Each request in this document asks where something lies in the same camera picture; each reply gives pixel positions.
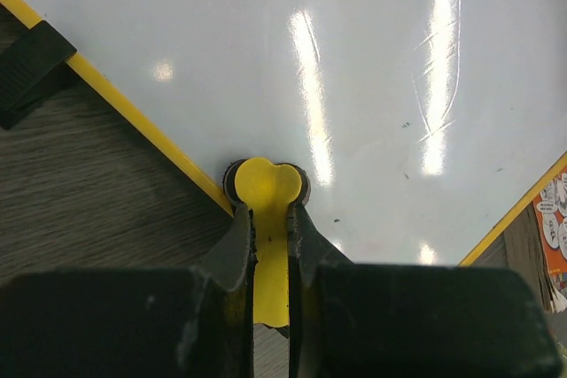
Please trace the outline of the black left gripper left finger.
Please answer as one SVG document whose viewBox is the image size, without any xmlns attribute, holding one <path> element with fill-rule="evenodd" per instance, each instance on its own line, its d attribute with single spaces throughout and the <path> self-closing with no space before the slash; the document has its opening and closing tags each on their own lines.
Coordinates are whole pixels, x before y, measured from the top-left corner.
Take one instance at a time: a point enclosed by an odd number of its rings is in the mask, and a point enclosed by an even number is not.
<svg viewBox="0 0 567 378">
<path fill-rule="evenodd" d="M 250 377 L 254 268 L 239 206 L 192 266 L 19 275 L 1 288 L 1 374 Z"/>
</svg>

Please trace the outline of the yellow round whiteboard eraser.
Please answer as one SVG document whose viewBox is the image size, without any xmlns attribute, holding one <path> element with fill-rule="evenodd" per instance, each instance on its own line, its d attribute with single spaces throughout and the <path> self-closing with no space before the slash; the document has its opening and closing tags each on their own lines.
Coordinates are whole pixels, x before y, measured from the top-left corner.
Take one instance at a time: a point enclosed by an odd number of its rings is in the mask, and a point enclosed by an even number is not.
<svg viewBox="0 0 567 378">
<path fill-rule="evenodd" d="M 257 259 L 253 320 L 285 328 L 290 323 L 287 216 L 291 206 L 308 199 L 307 174 L 291 163 L 246 158 L 228 167 L 222 187 L 231 206 L 246 206 L 252 218 Z"/>
</svg>

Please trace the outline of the yellow-framed whiteboard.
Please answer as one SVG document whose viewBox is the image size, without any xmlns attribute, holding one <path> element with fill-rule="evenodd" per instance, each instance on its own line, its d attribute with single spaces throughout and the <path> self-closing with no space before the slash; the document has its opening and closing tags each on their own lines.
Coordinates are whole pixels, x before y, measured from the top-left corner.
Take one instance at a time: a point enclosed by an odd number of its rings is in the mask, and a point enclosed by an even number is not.
<svg viewBox="0 0 567 378">
<path fill-rule="evenodd" d="M 1 0 L 219 204 L 303 168 L 349 258 L 469 263 L 566 150 L 566 0 Z"/>
</svg>

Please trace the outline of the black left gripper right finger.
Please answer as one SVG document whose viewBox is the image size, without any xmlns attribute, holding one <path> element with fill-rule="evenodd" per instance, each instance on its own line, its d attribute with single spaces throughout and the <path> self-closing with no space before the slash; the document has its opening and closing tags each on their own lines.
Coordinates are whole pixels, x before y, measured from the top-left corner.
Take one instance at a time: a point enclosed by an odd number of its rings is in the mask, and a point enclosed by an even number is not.
<svg viewBox="0 0 567 378">
<path fill-rule="evenodd" d="M 557 377 L 531 289 L 508 269 L 360 264 L 287 217 L 292 377 Z"/>
</svg>

